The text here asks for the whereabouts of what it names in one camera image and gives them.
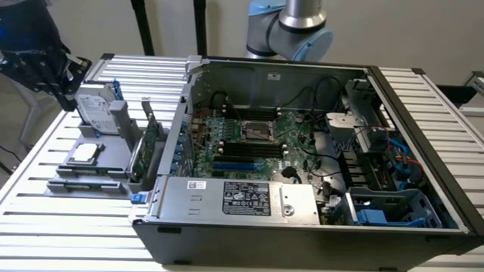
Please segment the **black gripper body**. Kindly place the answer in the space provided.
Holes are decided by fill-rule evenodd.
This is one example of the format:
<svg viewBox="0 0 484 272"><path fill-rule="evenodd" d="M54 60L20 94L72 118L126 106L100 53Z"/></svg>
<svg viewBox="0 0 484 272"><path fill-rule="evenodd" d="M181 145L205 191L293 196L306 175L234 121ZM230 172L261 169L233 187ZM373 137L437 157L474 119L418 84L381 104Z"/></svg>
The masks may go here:
<svg viewBox="0 0 484 272"><path fill-rule="evenodd" d="M1 1L1 73L32 91L62 96L68 52L45 1Z"/></svg>

